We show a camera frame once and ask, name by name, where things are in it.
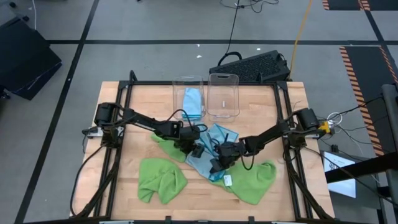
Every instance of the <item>light blue towel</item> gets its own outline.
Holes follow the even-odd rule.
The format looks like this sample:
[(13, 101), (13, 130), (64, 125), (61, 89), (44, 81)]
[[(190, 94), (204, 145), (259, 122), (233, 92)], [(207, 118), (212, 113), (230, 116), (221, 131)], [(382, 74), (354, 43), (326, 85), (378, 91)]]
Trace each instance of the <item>light blue towel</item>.
[(228, 134), (228, 140), (230, 142), (235, 142), (238, 138), (238, 134), (234, 131), (228, 130), (221, 127), (218, 124), (214, 124), (208, 131), (200, 133), (200, 139), (196, 140), (197, 144), (201, 144), (205, 147), (200, 158), (195, 158), (188, 154), (185, 162), (195, 168), (198, 173), (211, 181), (217, 181), (223, 178), (225, 170), (216, 172), (214, 174), (210, 173), (210, 169), (213, 167), (210, 160), (217, 158), (218, 154), (214, 151), (215, 144), (222, 144), (224, 139)]
[[(188, 114), (190, 120), (201, 119), (201, 92), (197, 88), (186, 88), (182, 109)], [(187, 115), (182, 113), (182, 118), (187, 119)]]

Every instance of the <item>wooden tabletop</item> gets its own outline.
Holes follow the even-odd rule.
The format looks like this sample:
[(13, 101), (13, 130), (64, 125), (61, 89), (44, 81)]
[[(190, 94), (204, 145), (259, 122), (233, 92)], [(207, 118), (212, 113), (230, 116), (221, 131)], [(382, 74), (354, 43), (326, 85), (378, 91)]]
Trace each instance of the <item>wooden tabletop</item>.
[[(99, 93), (98, 103), (114, 102), (116, 99), (118, 82), (103, 82)], [(308, 107), (304, 85), (299, 82), (288, 83), (289, 95), (294, 110)], [(280, 92), (282, 106), (283, 94)], [(132, 88), (130, 108), (157, 120), (167, 119), (173, 112), (172, 86), (136, 85)], [(220, 125), (236, 131), (239, 137), (258, 135), (275, 125), (277, 119), (274, 92), (269, 86), (239, 86), (240, 114), (232, 123)], [(211, 127), (208, 117), (204, 122)], [(152, 133), (133, 125), (127, 125), (119, 177), (116, 185), (112, 219), (129, 220), (164, 220), (170, 215), (173, 220), (248, 220), (254, 216), (256, 221), (293, 221), (294, 212), (288, 175), (282, 159), (282, 141), (275, 141), (266, 145), (255, 157), (256, 163), (273, 160), (277, 168), (277, 177), (258, 205), (250, 205), (240, 201), (234, 194), (228, 193), (221, 187), (210, 184), (204, 177), (184, 163), (174, 161), (188, 180), (187, 186), (167, 205), (162, 205), (155, 194), (150, 203), (141, 202), (137, 196), (139, 164), (143, 158), (170, 159), (150, 135)], [(308, 147), (318, 151), (316, 140), (308, 139)], [(100, 138), (90, 139), (86, 148), (86, 159), (100, 145)], [(74, 208), (79, 212), (89, 201), (98, 188), (100, 174), (104, 160), (103, 149), (95, 155), (82, 170), (74, 199)], [(302, 161), (307, 178), (309, 191), (325, 211), (334, 217), (322, 160), (319, 155), (302, 150)], [(301, 216), (305, 217), (302, 195), (297, 188)], [(108, 192), (104, 193), (106, 205)]]

